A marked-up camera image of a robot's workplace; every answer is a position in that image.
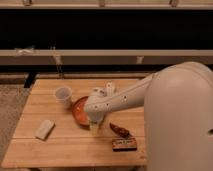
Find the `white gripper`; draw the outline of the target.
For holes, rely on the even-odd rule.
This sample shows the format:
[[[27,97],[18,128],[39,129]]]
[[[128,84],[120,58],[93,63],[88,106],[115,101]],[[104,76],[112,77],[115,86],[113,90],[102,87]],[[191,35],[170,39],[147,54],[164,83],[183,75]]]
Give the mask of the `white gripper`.
[[[113,82],[108,82],[104,88],[95,87],[86,103],[84,105],[84,111],[89,119],[89,130],[92,135],[96,136],[100,131],[100,122],[103,120],[108,104],[103,102],[103,98],[112,96],[116,92],[116,86]]]

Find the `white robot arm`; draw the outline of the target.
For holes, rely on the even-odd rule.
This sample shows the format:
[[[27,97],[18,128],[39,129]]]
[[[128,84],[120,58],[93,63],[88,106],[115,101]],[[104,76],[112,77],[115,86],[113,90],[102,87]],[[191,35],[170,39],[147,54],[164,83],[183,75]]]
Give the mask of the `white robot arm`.
[[[111,96],[94,90],[84,111],[99,123],[108,113],[140,106],[147,171],[213,171],[213,70],[184,62]]]

